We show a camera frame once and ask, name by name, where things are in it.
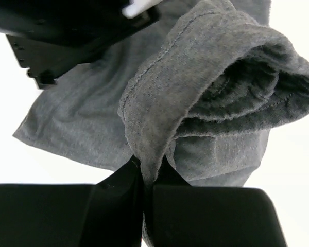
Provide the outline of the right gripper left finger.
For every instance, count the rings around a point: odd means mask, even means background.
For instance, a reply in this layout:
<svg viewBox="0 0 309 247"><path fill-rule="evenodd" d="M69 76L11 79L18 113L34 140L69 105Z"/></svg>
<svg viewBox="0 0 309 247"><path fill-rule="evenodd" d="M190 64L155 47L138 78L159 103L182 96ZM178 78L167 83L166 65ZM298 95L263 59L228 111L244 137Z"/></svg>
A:
<svg viewBox="0 0 309 247"><path fill-rule="evenodd" d="M140 246L142 197L135 157L97 184L0 184L0 246Z"/></svg>

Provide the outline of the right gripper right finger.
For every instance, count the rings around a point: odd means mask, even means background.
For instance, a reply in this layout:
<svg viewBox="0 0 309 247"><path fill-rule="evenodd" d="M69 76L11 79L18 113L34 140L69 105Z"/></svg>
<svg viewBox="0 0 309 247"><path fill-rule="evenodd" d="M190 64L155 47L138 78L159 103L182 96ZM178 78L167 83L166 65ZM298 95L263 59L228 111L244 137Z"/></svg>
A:
<svg viewBox="0 0 309 247"><path fill-rule="evenodd" d="M192 186L164 158L151 195L146 226L153 246L286 246L263 190Z"/></svg>

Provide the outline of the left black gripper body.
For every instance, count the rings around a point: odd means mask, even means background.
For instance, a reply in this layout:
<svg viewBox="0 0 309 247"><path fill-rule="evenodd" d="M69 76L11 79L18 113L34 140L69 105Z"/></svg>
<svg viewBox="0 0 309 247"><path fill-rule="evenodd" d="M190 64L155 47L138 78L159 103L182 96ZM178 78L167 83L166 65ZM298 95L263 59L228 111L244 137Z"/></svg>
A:
<svg viewBox="0 0 309 247"><path fill-rule="evenodd" d="M73 67L90 63L110 46L157 22L157 5L128 19L130 1L3 1L3 33L20 67L39 89L56 84Z"/></svg>

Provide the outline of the grey shorts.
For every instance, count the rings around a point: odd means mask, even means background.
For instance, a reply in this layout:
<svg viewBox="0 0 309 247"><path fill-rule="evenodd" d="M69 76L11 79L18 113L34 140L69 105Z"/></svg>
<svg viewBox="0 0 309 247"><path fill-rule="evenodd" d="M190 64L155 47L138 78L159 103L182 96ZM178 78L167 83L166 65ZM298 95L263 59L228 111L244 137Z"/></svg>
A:
<svg viewBox="0 0 309 247"><path fill-rule="evenodd" d="M13 136L116 171L167 157L196 186L243 186L272 128L309 114L309 62L268 25L270 1L162 1L161 18L43 91Z"/></svg>

